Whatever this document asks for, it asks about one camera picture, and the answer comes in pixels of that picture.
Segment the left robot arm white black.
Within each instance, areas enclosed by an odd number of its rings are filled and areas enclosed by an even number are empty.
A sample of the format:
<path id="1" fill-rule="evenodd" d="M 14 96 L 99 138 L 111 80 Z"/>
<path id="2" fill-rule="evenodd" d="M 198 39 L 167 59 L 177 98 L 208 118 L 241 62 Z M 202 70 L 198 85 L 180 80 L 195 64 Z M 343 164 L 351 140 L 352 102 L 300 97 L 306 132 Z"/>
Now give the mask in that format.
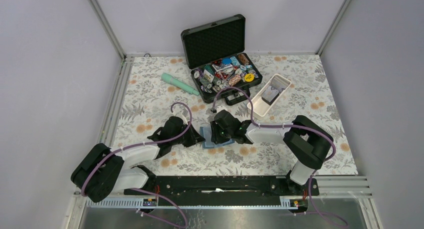
<path id="1" fill-rule="evenodd" d="M 137 188 L 148 195 L 155 189 L 154 175 L 138 163 L 168 154 L 173 146 L 191 147 L 205 142 L 186 119 L 171 116 L 146 141 L 119 149 L 96 144 L 76 167 L 70 180 L 93 202 L 110 193 Z"/>

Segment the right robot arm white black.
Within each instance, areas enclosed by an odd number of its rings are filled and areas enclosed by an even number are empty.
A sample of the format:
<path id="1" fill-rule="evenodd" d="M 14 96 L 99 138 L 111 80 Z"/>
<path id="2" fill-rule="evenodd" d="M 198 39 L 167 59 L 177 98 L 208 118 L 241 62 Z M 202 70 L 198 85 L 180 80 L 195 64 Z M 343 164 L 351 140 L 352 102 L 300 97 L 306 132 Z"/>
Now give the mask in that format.
<path id="1" fill-rule="evenodd" d="M 240 121 L 227 110 L 221 110 L 210 126 L 215 144 L 234 140 L 241 145 L 286 145 L 297 158 L 286 182 L 287 190 L 293 195 L 301 194 L 310 177 L 336 152 L 332 136 L 304 115 L 282 124 L 260 124 L 251 119 Z"/>

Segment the blue leather card holder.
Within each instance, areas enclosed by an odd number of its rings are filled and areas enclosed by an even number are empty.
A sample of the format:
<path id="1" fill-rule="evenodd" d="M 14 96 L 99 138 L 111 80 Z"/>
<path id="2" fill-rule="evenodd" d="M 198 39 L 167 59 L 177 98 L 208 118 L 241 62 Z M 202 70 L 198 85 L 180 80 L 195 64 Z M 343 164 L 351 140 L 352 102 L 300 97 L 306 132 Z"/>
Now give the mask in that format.
<path id="1" fill-rule="evenodd" d="M 235 143 L 233 139 L 222 143 L 212 142 L 212 129 L 210 126 L 201 126 L 199 133 L 205 139 L 205 141 L 203 141 L 201 144 L 203 149 L 216 149 Z"/>

